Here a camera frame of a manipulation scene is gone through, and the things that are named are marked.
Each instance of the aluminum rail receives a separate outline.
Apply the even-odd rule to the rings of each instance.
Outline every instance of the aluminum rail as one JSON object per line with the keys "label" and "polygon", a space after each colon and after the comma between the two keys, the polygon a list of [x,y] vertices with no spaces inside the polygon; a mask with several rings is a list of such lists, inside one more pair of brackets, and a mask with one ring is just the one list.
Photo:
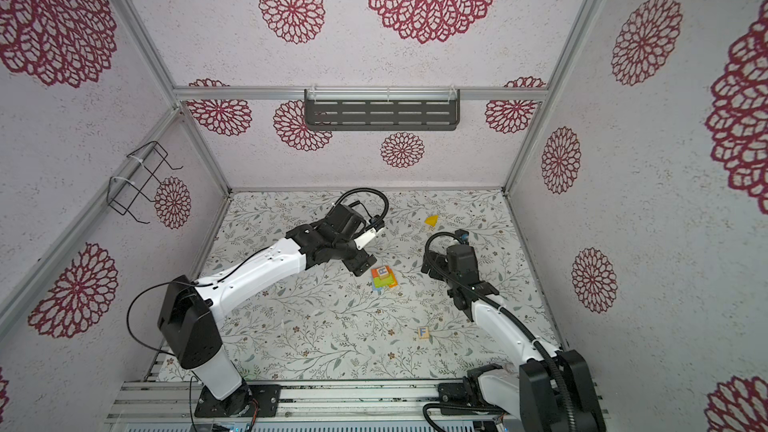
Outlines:
{"label": "aluminum rail", "polygon": [[568,81],[568,77],[573,72],[576,65],[576,61],[581,54],[581,50],[584,49],[588,41],[588,36],[594,24],[598,20],[598,16],[603,9],[606,0],[584,0],[581,3],[581,8],[576,15],[571,32],[568,35],[568,40],[563,47],[563,51],[558,59],[558,64],[554,68],[554,73],[549,81],[549,90],[552,93],[539,105],[538,111],[533,115],[528,131],[525,134],[523,144],[514,158],[512,168],[507,175],[507,180],[504,183],[504,191],[508,194],[512,193],[513,187],[517,184],[521,177],[521,172],[524,169],[525,164],[532,157],[533,149],[544,138],[543,132],[546,129],[546,125],[549,121],[549,115],[552,108],[557,104],[562,91],[565,88],[565,83]]}
{"label": "aluminum rail", "polygon": [[[437,385],[460,384],[460,379],[405,380],[272,380],[249,384],[279,384],[277,416],[259,418],[264,423],[325,422],[330,420],[424,420],[422,407],[438,402]],[[189,419],[190,405],[197,406],[202,386],[187,382],[125,382],[108,412],[106,423],[177,423]],[[439,412],[431,414],[441,419]],[[490,419],[490,414],[450,416],[452,419]],[[196,418],[203,429],[211,422],[247,424],[250,418]]]}
{"label": "aluminum rail", "polygon": [[534,100],[549,96],[546,88],[506,87],[174,87],[177,100]]}

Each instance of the black motor joint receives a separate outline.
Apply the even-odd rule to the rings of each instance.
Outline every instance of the black motor joint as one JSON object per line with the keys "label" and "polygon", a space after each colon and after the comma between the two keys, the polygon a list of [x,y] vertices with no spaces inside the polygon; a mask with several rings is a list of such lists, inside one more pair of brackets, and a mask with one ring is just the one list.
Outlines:
{"label": "black motor joint", "polygon": [[306,268],[317,264],[325,264],[331,260],[341,260],[347,270],[359,277],[376,264],[376,257],[368,254],[364,248],[358,249],[355,239],[370,229],[380,230],[384,227],[384,216],[389,208],[389,202],[380,191],[378,195],[384,200],[384,211],[375,215],[368,222],[351,206],[341,203],[344,197],[373,189],[353,189],[345,192],[331,210],[320,220],[312,224],[300,225],[286,233],[286,238],[292,239],[300,247],[300,252],[306,255]]}
{"label": "black motor joint", "polygon": [[472,318],[472,303],[477,301],[476,296],[469,297],[462,285],[469,287],[480,295],[498,295],[498,290],[480,280],[478,259],[475,248],[469,245],[469,232],[456,230],[458,244],[449,245],[446,254],[438,254],[435,251],[425,250],[422,263],[422,273],[429,277],[448,284],[448,296],[453,299],[453,304],[463,311],[469,320]]}

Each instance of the aluminum frame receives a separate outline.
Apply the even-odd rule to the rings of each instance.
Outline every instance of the aluminum frame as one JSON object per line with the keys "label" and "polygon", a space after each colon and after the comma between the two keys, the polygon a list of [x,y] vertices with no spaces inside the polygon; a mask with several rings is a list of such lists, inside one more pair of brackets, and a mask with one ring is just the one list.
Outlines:
{"label": "aluminum frame", "polygon": [[136,7],[131,0],[109,0],[120,22],[128,30],[129,39],[136,44],[138,51],[152,73],[152,77],[158,84],[163,97],[168,105],[175,106],[174,82],[160,57],[157,47],[154,46],[147,29],[139,18]]}
{"label": "aluminum frame", "polygon": [[195,124],[195,119],[185,102],[179,104],[179,111],[183,115],[182,122],[187,131],[187,136],[192,141],[192,145],[197,151],[197,156],[200,157],[205,164],[208,174],[214,180],[216,186],[219,187],[221,193],[229,195],[232,192],[232,187],[230,187],[230,183],[226,179],[224,171],[221,169],[219,161],[216,159],[216,155],[211,151],[208,142],[206,142],[205,137],[201,133],[200,127]]}
{"label": "aluminum frame", "polygon": [[563,350],[568,350],[570,346],[563,339],[563,334],[560,332],[558,322],[554,320],[552,307],[549,306],[549,300],[547,300],[547,296],[544,294],[542,281],[539,279],[538,273],[536,273],[536,268],[534,267],[533,261],[531,260],[531,252],[528,251],[528,240],[526,240],[525,235],[523,235],[523,232],[520,230],[518,219],[514,215],[514,210],[512,209],[512,201],[509,199],[509,195],[504,192],[504,190],[502,190],[502,195],[504,196],[504,203],[507,205],[509,216],[512,218],[512,225],[514,226],[514,230],[518,233],[518,240],[520,241],[520,247],[523,249],[525,261],[528,263],[528,268],[531,270],[531,276],[536,281],[536,290],[538,290],[538,296],[542,299],[542,303],[544,304],[544,311],[547,313],[547,318],[552,324],[552,331],[554,332],[554,336],[558,339],[558,343],[563,348]]}
{"label": "aluminum frame", "polygon": [[543,101],[548,88],[507,87],[174,87],[177,100],[462,100]]}
{"label": "aluminum frame", "polygon": [[565,83],[576,65],[576,61],[584,49],[587,37],[597,21],[600,11],[605,5],[605,0],[584,0],[581,8],[576,15],[576,20],[568,34],[568,40],[565,42],[563,51],[560,54],[554,73],[549,81],[548,97],[539,105],[538,110],[533,115],[531,125],[525,133],[525,139],[520,147],[520,151],[514,158],[512,168],[504,181],[504,191],[511,194],[512,188],[519,181],[519,175],[526,163],[531,157],[533,149],[542,139],[541,134],[548,123],[550,110],[560,99]]}

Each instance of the floral patterned floor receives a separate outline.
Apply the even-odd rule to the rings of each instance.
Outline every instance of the floral patterned floor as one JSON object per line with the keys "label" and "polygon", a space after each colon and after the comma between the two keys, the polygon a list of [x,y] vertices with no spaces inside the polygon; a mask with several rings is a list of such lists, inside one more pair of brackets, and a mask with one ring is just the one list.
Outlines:
{"label": "floral patterned floor", "polygon": [[[340,262],[275,283],[226,318],[224,346],[248,380],[456,378],[507,360],[485,331],[446,296],[445,283],[420,272],[422,248],[437,230],[470,232],[491,282],[535,334],[556,342],[500,191],[389,191],[386,232],[366,249],[389,265],[399,285],[374,291],[370,273],[354,277]],[[286,231],[314,221],[339,192],[235,195],[204,274],[243,260]],[[378,199],[360,197],[371,213]],[[424,223],[438,215],[435,227]],[[451,243],[437,239],[436,250]],[[428,328],[419,338],[418,328]],[[188,380],[166,357],[158,380]]]}

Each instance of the wall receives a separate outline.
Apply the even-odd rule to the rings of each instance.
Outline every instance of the wall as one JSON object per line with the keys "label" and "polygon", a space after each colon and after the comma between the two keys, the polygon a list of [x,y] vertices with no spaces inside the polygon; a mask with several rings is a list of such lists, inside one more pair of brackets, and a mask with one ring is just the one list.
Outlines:
{"label": "wall", "polygon": [[[106,0],[0,0],[0,23],[1,301],[168,107]],[[145,201],[135,211],[148,225],[104,216],[73,257],[80,267],[59,271],[2,343],[0,430],[95,430],[120,384],[143,377],[152,353],[125,331],[128,302],[189,270],[221,203],[185,133],[176,124],[161,140],[184,168],[159,172],[186,184],[186,222]],[[178,195],[160,195],[185,215],[175,184]],[[153,299],[132,323],[158,344]]]}
{"label": "wall", "polygon": [[[203,108],[232,109],[235,103],[204,101],[190,106],[198,117]],[[200,128],[232,187],[493,188],[509,173],[524,133],[490,129],[486,105],[463,101],[455,131],[312,132],[303,124],[301,101],[253,100],[247,103],[252,117],[247,133]]]}
{"label": "wall", "polygon": [[[158,186],[152,180],[147,193],[156,198],[165,190],[159,195],[174,205],[158,212],[137,200],[130,210],[147,225],[109,211],[83,240],[73,264],[8,335],[0,350],[0,380],[7,381],[0,391],[7,398],[5,405],[0,400],[0,430],[54,424],[59,430],[96,430],[120,385],[146,374],[154,352],[128,335],[128,305],[150,285],[189,272],[221,203],[181,123],[159,142],[169,163],[184,168],[161,165],[158,177],[169,183],[176,177],[184,185],[173,180],[174,187]],[[139,172],[137,183],[146,177]],[[132,196],[126,187],[119,200]],[[134,334],[154,346],[161,339],[155,324],[163,293],[164,287],[146,293],[130,317]]]}
{"label": "wall", "polygon": [[[133,1],[174,81],[199,86],[543,86],[581,4]],[[280,102],[217,100],[191,108],[234,187],[283,189],[498,187],[533,112],[528,104],[521,110],[519,104],[463,102],[456,131],[386,141],[391,133],[331,138],[309,132],[297,106],[286,102],[278,111]],[[394,166],[382,157],[382,146]]]}
{"label": "wall", "polygon": [[[0,10],[0,301],[167,110],[106,0],[9,2],[24,13]],[[43,26],[71,14],[90,26]]]}
{"label": "wall", "polygon": [[762,430],[768,2],[648,1],[607,0],[514,212],[615,430]]}

